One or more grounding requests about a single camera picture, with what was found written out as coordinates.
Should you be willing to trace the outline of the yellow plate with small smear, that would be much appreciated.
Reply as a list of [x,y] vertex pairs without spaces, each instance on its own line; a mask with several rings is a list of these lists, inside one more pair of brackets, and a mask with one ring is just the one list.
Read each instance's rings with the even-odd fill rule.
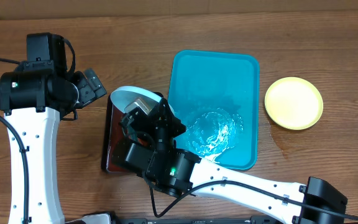
[[285,77],[269,86],[264,105],[272,121],[297,131],[308,129],[319,121],[324,103],[312,83],[298,77]]

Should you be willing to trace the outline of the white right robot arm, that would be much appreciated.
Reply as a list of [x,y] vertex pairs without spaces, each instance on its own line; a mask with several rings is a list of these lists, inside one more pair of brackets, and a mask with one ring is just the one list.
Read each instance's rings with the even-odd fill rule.
[[152,192],[176,201],[187,195],[220,198],[281,223],[346,220],[347,198],[325,180],[277,182],[221,167],[177,148],[175,137],[185,132],[185,125],[165,98],[133,86],[114,91],[110,98],[123,114],[124,133],[112,161],[143,178]]

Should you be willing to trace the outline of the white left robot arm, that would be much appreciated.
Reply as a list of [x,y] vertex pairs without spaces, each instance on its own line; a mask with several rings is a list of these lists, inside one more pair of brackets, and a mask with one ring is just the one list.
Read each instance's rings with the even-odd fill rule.
[[11,151],[9,223],[64,223],[57,184],[57,133],[70,113],[104,96],[93,69],[53,60],[21,62],[0,78],[0,110]]

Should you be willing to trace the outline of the light blue plate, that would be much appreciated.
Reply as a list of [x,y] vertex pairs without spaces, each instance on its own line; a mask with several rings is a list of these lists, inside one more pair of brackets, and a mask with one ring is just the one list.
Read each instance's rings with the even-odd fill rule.
[[121,86],[110,94],[113,105],[122,113],[130,113],[139,108],[146,116],[149,116],[162,98],[154,92],[136,86]]

